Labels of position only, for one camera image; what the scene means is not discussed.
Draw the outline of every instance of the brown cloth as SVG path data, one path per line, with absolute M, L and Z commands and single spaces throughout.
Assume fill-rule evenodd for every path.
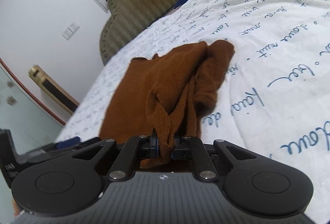
M 100 138 L 125 143 L 155 129 L 160 158 L 143 161 L 141 168 L 168 163 L 176 132 L 200 135 L 201 117 L 214 108 L 233 54 L 233 45 L 219 40 L 210 46 L 182 45 L 152 60 L 132 59 L 110 102 Z

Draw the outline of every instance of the light switch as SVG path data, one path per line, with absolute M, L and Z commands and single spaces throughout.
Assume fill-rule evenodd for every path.
M 69 26 L 69 29 L 75 33 L 78 29 L 80 28 L 80 26 L 76 23 L 76 22 L 72 22 Z
M 66 30 L 62 32 L 62 35 L 65 39 L 69 40 L 72 37 L 73 32 L 69 28 L 66 28 Z

